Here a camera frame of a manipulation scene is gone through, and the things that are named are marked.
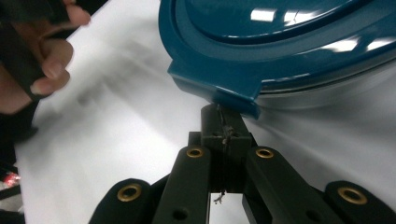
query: blue container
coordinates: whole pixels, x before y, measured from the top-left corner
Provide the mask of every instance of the blue container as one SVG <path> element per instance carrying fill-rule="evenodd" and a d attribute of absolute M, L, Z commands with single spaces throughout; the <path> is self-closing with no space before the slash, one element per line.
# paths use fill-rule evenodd
<path fill-rule="evenodd" d="M 162 0 L 159 24 L 183 91 L 255 118 L 394 74 L 394 0 Z"/>

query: brass grommet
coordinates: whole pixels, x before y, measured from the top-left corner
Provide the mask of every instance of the brass grommet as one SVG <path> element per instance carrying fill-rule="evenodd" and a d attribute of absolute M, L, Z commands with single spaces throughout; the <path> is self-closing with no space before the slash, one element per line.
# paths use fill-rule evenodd
<path fill-rule="evenodd" d="M 204 155 L 204 152 L 198 148 L 191 148 L 189 150 L 187 150 L 187 156 L 191 157 L 191 158 L 199 158 L 202 157 Z"/>
<path fill-rule="evenodd" d="M 343 198 L 345 201 L 349 203 L 354 203 L 354 204 L 366 204 L 367 203 L 367 198 L 362 194 L 360 191 L 357 189 L 353 189 L 350 187 L 341 187 L 337 190 L 338 194 Z M 355 194 L 356 198 L 351 197 L 348 195 L 348 193 L 353 193 Z"/>
<path fill-rule="evenodd" d="M 270 159 L 274 157 L 274 152 L 267 148 L 259 148 L 256 150 L 256 155 L 264 159 Z"/>
<path fill-rule="evenodd" d="M 133 193 L 127 193 L 127 190 L 132 190 Z M 138 184 L 130 184 L 119 190 L 117 198 L 125 203 L 137 199 L 142 194 L 142 187 Z"/>

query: red object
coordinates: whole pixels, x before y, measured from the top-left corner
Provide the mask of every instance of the red object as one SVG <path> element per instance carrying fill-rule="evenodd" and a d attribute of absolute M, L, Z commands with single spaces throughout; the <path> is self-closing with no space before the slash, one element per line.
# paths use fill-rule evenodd
<path fill-rule="evenodd" d="M 20 177 L 17 174 L 9 173 L 6 178 L 4 178 L 3 182 L 6 188 L 12 188 L 20 184 Z"/>

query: screw hole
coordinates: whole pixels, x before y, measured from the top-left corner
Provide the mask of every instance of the screw hole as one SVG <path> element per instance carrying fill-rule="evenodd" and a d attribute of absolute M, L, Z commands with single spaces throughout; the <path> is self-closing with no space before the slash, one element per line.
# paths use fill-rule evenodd
<path fill-rule="evenodd" d="M 345 201 L 354 204 L 366 204 L 367 198 L 357 189 L 343 187 L 337 190 L 338 194 L 343 198 Z"/>
<path fill-rule="evenodd" d="M 200 148 L 192 148 L 187 151 L 187 156 L 191 158 L 202 157 L 204 152 Z"/>
<path fill-rule="evenodd" d="M 119 190 L 117 197 L 122 202 L 130 202 L 137 199 L 142 193 L 142 187 L 138 184 L 131 184 Z"/>
<path fill-rule="evenodd" d="M 185 220 L 189 216 L 189 213 L 185 209 L 177 209 L 173 213 L 173 218 L 176 220 Z"/>
<path fill-rule="evenodd" d="M 320 214 L 318 212 L 313 211 L 313 210 L 308 210 L 308 211 L 306 211 L 305 214 L 312 221 L 317 222 L 317 223 L 321 222 Z"/>
<path fill-rule="evenodd" d="M 274 157 L 274 152 L 266 148 L 259 148 L 256 150 L 256 155 L 261 158 L 270 159 Z"/>

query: white table surface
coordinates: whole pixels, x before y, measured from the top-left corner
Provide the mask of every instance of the white table surface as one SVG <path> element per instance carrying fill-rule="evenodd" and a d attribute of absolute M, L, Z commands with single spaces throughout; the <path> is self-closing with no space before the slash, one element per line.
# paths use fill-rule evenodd
<path fill-rule="evenodd" d="M 166 74 L 171 59 L 158 33 L 159 4 L 112 0 L 70 38 L 72 79 L 40 103 L 39 132 L 17 147 L 27 223 L 87 223 L 117 182 L 167 175 L 188 133 L 200 131 L 208 102 Z M 383 83 L 370 106 L 351 98 L 309 111 L 266 110 L 246 123 L 311 185 L 349 180 L 395 209 L 395 84 Z M 212 203 L 210 216 L 210 223 L 248 222 L 241 196 Z"/>

